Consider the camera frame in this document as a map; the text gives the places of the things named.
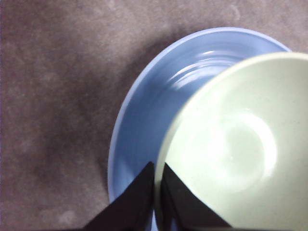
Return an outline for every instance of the plate rim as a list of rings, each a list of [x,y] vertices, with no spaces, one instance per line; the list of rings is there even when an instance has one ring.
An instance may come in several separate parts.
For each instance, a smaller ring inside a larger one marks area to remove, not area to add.
[[[288,47],[283,45],[281,42],[277,41],[276,39],[265,35],[263,33],[251,30],[251,29],[246,29],[246,28],[241,28],[241,27],[215,27],[215,28],[209,28],[201,31],[194,32],[192,34],[189,34],[183,38],[180,38],[179,40],[173,42],[171,45],[167,46],[165,49],[163,49],[157,56],[155,56],[147,65],[146,67],[142,70],[142,72],[138,75],[132,86],[130,87],[128,93],[126,94],[124,101],[121,104],[120,110],[118,112],[118,115],[116,117],[115,125],[113,128],[112,136],[111,136],[111,141],[110,141],[110,147],[109,147],[109,153],[108,153],[108,169],[107,169],[107,186],[108,186],[108,197],[109,201],[112,202],[115,200],[115,195],[113,188],[111,187],[112,182],[113,182],[113,174],[112,174],[112,166],[114,165],[114,160],[115,160],[115,147],[116,147],[116,142],[117,142],[117,135],[119,133],[120,125],[123,121],[124,114],[126,112],[126,109],[128,107],[128,104],[133,97],[135,91],[137,90],[139,84],[143,81],[143,79],[147,76],[147,74],[150,72],[150,70],[161,60],[165,55],[167,55],[169,52],[171,52],[173,49],[176,47],[180,46],[181,44],[202,36],[206,34],[211,34],[211,33],[217,33],[217,32],[239,32],[239,33],[244,33],[244,34],[249,34],[253,35],[256,37],[260,37],[262,39],[268,40],[277,46],[281,47],[285,51],[291,51]]]

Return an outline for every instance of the blue plate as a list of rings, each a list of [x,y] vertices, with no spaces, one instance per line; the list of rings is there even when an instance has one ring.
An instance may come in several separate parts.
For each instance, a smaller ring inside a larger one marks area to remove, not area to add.
[[[277,51],[290,50],[252,30],[219,27],[188,35],[159,53],[132,85],[116,119],[108,160],[110,201],[149,161],[156,163],[171,120],[196,90],[238,61]]]

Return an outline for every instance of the bowl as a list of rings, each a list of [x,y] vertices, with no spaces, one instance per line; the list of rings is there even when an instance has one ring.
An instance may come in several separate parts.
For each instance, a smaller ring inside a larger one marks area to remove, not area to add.
[[[233,227],[304,231],[307,137],[308,55],[239,62],[202,86],[168,129],[155,173],[156,211],[166,162]]]

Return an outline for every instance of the floor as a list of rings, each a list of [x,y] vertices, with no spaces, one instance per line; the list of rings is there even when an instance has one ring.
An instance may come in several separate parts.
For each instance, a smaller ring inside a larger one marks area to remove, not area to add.
[[[217,26],[308,52],[304,0],[2,0],[1,230],[78,228],[104,209],[131,84],[170,43]]]

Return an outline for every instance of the black triangular object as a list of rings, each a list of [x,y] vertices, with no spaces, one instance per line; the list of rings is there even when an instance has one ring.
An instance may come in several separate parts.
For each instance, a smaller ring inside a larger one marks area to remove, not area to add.
[[[154,164],[149,162],[126,190],[99,213],[85,231],[150,230],[153,213]]]
[[[198,230],[199,228],[231,227],[201,202],[165,164],[161,183],[164,230]]]

